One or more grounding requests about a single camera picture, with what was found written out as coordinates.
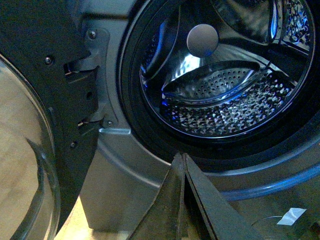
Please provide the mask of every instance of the screw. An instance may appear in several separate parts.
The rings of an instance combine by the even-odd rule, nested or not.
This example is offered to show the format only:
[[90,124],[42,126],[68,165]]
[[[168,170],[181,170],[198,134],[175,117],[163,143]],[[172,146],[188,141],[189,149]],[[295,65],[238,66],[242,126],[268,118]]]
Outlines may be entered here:
[[52,65],[54,63],[54,61],[51,59],[51,57],[47,56],[44,59],[44,63],[45,63],[45,65],[50,66],[50,65]]
[[89,31],[88,35],[89,35],[89,38],[92,40],[95,40],[97,38],[97,34],[95,31]]
[[76,141],[73,141],[73,142],[70,144],[70,148],[71,148],[71,149],[75,149],[77,145],[78,145],[78,143],[77,143]]

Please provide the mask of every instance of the front-load washing machine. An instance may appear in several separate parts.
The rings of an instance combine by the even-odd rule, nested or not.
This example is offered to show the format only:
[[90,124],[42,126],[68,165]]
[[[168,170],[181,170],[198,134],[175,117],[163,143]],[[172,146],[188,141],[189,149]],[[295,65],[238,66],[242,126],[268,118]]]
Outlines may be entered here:
[[[1,54],[43,102],[53,136],[62,135],[54,149],[60,224],[86,176],[89,227],[131,232],[182,152],[263,235],[298,239],[317,226],[318,2],[8,6]],[[20,58],[47,80],[28,76]],[[291,226],[277,224],[297,209]]]

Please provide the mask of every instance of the perforated drum surface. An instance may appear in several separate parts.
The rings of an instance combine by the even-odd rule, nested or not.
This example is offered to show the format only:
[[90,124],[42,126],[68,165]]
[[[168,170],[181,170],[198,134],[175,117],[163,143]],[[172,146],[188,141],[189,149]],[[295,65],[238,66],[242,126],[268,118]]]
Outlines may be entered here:
[[[216,52],[204,58],[188,52],[186,29],[195,26],[188,15],[159,74],[140,81],[148,104],[166,125],[220,139],[246,134],[290,109],[306,84],[315,34],[302,0],[211,3],[212,9],[202,10],[207,18],[212,15],[220,37]],[[153,38],[147,48],[151,58],[156,42]],[[230,51],[222,50],[228,46]],[[143,61],[141,68],[152,60]]]

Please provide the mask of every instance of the washing machine drum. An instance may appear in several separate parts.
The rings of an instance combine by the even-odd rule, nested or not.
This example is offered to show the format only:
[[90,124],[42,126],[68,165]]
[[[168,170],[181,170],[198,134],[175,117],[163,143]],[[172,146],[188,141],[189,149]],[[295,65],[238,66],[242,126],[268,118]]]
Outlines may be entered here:
[[[278,144],[319,110],[318,6],[308,0],[146,5],[129,29],[119,71],[136,137],[168,161],[187,152],[207,171],[280,155]],[[273,155],[265,155],[271,148]]]

